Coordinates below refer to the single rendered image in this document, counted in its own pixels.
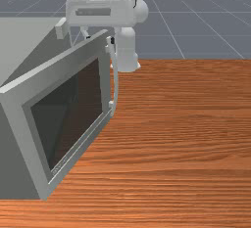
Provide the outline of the grey microwave oven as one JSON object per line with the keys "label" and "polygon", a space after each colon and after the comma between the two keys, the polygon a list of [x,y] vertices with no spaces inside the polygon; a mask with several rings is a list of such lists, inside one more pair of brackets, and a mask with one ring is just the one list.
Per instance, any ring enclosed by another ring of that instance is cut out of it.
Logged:
{"label": "grey microwave oven", "polygon": [[111,37],[60,18],[0,18],[0,201],[45,200],[113,114]]}

